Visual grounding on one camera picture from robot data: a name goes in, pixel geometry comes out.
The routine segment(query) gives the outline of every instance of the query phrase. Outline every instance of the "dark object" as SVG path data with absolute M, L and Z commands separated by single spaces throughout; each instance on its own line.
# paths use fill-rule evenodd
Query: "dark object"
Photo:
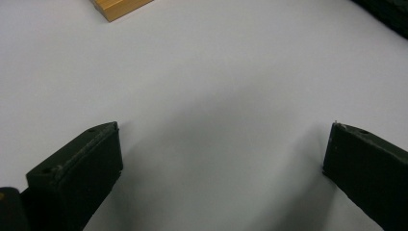
M 323 173 L 384 230 L 408 230 L 406 151 L 365 130 L 334 123 Z
M 407 0 L 352 0 L 388 27 L 408 39 Z
M 22 207 L 14 190 L 5 197 L 6 204 L 14 207 L 0 204 L 1 220 L 13 215 L 17 223 L 27 224 L 28 219 L 32 231 L 83 230 L 122 169 L 117 123 L 90 128 L 27 173 L 29 188 L 20 196 Z M 0 227 L 2 231 L 29 230 Z

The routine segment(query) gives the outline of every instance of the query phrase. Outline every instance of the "black plastic part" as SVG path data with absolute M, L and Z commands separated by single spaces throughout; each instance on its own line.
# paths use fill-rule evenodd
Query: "black plastic part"
M 385 25 L 408 39 L 407 0 L 352 0 Z
M 0 230 L 29 231 L 30 226 L 20 199 L 14 188 L 0 188 Z
M 117 123 L 88 129 L 27 173 L 32 229 L 83 230 L 122 169 Z
M 334 123 L 323 173 L 384 230 L 408 230 L 408 152 Z

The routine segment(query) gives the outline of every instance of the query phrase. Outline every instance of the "white surface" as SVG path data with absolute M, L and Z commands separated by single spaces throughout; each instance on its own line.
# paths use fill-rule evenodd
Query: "white surface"
M 86 230 L 381 230 L 320 173 L 334 120 L 408 149 L 408 42 L 344 0 L 0 3 L 0 186 L 117 120 Z

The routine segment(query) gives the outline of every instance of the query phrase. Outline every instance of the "yellow wooden block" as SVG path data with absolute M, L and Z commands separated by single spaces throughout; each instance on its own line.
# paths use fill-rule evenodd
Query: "yellow wooden block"
M 91 0 L 108 21 L 116 20 L 125 14 L 153 0 Z

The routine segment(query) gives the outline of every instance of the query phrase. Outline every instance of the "white table surface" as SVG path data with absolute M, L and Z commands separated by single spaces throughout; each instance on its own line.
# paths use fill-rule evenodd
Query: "white table surface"
M 376 231 L 321 174 L 335 120 L 408 149 L 408 41 L 345 0 L 0 3 L 0 186 L 116 120 L 85 230 Z

